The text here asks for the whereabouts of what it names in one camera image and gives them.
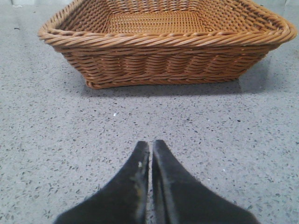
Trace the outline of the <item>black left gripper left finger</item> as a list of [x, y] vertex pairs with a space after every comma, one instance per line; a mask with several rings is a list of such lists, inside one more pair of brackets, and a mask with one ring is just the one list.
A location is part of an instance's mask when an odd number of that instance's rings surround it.
[[60, 214], [56, 224], [144, 224], [149, 182], [149, 145], [139, 141], [109, 183]]

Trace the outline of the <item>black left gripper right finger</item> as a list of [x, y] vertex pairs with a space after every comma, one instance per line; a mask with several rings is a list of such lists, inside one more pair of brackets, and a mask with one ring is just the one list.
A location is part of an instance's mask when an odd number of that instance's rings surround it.
[[153, 145], [152, 184], [158, 224], [257, 224], [250, 212], [197, 181], [163, 140]]

